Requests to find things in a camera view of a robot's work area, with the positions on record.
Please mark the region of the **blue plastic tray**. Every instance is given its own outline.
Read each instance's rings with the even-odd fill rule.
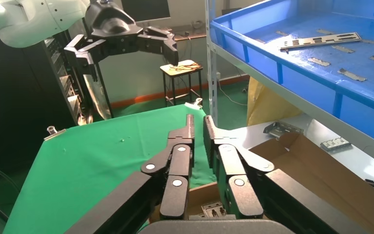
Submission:
[[[374,138],[374,44],[349,42],[281,52],[285,40],[357,32],[374,41],[374,0],[269,0],[210,23],[212,41],[266,77]],[[330,62],[321,66],[308,58]],[[356,81],[345,69],[366,78]]]

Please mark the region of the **green cloth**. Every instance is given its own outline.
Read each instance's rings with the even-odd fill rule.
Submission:
[[[4,234],[61,234],[165,148],[168,132],[194,114],[190,187],[215,181],[203,145],[203,111],[184,105],[73,127],[42,144]]]

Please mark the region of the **metal clip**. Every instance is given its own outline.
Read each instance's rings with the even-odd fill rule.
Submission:
[[[185,106],[191,109],[194,109],[194,110],[201,110],[203,108],[202,102],[203,102],[203,99],[199,97],[196,99],[196,101],[193,104],[186,102]]]
[[[46,130],[49,132],[50,135],[44,138],[45,141],[50,140],[67,131],[66,129],[62,129],[61,131],[58,132],[54,126],[49,126]]]

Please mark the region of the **cardboard box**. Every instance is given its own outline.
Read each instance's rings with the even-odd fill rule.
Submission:
[[[203,213],[202,205],[220,201],[219,188],[217,183],[206,184],[188,192],[187,215],[199,215]],[[160,220],[160,205],[155,207],[154,212],[149,218],[149,222],[153,223]]]
[[[305,136],[284,134],[250,151],[374,234],[374,188]]]

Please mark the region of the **wooden stool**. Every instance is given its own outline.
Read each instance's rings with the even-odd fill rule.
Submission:
[[[161,71],[163,72],[163,82],[164,82],[164,99],[166,102],[167,107],[167,101],[170,102],[172,105],[176,105],[176,99],[182,98],[187,95],[190,95],[190,102],[193,102],[193,94],[195,94],[197,97],[201,98],[203,95],[202,85],[201,85],[201,71],[203,69],[202,66],[198,65],[194,61],[191,60],[185,60],[178,63],[178,66],[175,67],[171,64],[161,66]],[[200,95],[196,93],[191,88],[191,74],[193,73],[199,73],[199,87],[200,87]],[[171,85],[172,85],[172,91],[173,91],[173,97],[169,98],[167,97],[167,84],[166,84],[166,75],[171,78]],[[189,85],[189,92],[186,94],[182,94],[179,96],[175,96],[175,86],[174,86],[174,78],[180,77],[183,75],[188,75],[188,85]]]

